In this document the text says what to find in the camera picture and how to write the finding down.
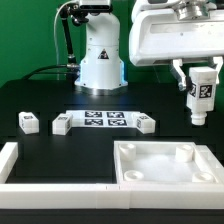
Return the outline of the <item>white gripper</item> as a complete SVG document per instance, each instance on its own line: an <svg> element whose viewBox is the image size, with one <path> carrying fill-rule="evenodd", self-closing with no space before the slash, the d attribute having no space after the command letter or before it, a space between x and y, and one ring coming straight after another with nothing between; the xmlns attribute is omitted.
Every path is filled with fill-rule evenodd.
<svg viewBox="0 0 224 224"><path fill-rule="evenodd" d="M209 59L220 73L224 64L224 10L210 12L205 20L179 21L172 9L148 10L135 19L129 34L129 58L135 66L168 64L185 91L186 75L182 60Z"/></svg>

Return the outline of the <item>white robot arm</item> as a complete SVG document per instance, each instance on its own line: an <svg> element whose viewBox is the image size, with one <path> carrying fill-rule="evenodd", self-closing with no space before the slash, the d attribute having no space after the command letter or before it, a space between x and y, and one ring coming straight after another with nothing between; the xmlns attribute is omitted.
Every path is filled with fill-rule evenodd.
<svg viewBox="0 0 224 224"><path fill-rule="evenodd" d="M70 0L58 11L63 21L86 26L86 55L76 86L92 93L126 87L119 58L120 24L111 0ZM224 59L224 8L211 0L136 0L131 14L129 58L135 66L169 64L179 89L188 88L185 63Z"/></svg>

